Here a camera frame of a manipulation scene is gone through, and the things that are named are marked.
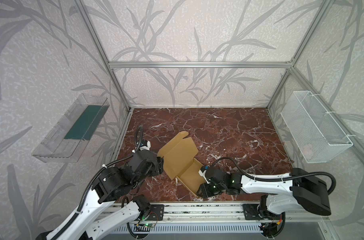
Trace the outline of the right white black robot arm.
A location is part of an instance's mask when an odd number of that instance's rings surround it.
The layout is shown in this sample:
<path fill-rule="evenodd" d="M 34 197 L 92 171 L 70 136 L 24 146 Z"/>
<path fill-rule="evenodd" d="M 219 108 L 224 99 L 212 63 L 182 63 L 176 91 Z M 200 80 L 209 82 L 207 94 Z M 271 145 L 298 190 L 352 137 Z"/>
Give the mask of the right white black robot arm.
<path fill-rule="evenodd" d="M 202 167 L 199 175 L 204 182 L 197 195 L 204 199 L 223 193 L 262 194 L 257 211 L 263 217 L 300 210 L 318 216 L 331 215 L 329 195 L 336 187 L 336 180 L 328 173 L 293 168 L 281 175 L 228 174 L 217 167 Z"/>

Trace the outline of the brown cardboard box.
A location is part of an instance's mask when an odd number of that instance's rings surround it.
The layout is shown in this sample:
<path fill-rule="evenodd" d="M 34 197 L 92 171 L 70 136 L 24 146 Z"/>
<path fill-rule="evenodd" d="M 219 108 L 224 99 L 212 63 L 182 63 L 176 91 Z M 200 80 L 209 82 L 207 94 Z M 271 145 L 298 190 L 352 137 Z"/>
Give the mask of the brown cardboard box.
<path fill-rule="evenodd" d="M 197 196 L 206 182 L 200 173 L 203 164 L 196 159 L 199 150 L 187 131 L 179 132 L 157 153 L 163 158 L 163 170 L 171 180 L 177 179 L 189 192 Z"/>

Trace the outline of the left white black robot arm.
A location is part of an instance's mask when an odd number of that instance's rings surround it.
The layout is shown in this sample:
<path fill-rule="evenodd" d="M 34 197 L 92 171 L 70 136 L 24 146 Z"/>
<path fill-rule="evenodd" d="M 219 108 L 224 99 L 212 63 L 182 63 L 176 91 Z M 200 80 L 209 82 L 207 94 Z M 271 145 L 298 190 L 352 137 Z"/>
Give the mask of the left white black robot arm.
<path fill-rule="evenodd" d="M 149 150 L 138 150 L 123 167 L 103 166 L 88 184 L 79 206 L 56 229 L 41 233 L 39 240 L 100 240 L 123 224 L 142 219 L 151 204 L 139 195 L 107 217 L 98 217 L 119 198 L 125 197 L 148 177 L 163 173 L 162 157 Z"/>

